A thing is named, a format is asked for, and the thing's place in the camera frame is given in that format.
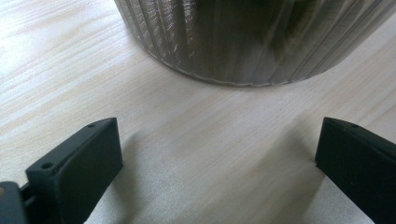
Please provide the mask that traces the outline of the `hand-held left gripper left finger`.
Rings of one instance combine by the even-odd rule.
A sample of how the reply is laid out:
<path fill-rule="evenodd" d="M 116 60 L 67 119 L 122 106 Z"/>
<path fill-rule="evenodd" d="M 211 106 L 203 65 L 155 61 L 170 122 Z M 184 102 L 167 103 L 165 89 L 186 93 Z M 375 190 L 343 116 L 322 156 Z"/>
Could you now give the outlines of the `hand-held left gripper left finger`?
<path fill-rule="evenodd" d="M 122 168 L 115 118 L 93 122 L 26 169 L 35 224 L 83 224 Z"/>

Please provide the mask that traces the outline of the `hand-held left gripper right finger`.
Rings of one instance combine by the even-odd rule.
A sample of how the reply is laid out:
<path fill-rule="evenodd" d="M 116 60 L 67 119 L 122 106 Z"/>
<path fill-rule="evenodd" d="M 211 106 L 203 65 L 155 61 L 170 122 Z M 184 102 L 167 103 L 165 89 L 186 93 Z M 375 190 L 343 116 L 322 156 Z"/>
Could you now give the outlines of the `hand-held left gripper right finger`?
<path fill-rule="evenodd" d="M 396 144 L 354 123 L 325 118 L 315 161 L 375 224 L 396 224 Z"/>

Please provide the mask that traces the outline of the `ribbed translucent trash bin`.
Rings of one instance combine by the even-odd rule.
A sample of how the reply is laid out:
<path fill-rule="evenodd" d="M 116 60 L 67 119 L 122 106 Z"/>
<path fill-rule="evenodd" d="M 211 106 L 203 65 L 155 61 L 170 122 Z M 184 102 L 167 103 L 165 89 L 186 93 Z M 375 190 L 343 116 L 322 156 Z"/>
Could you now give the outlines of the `ribbed translucent trash bin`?
<path fill-rule="evenodd" d="M 188 76 L 272 86 L 335 67 L 396 0 L 115 0 L 136 42 Z"/>

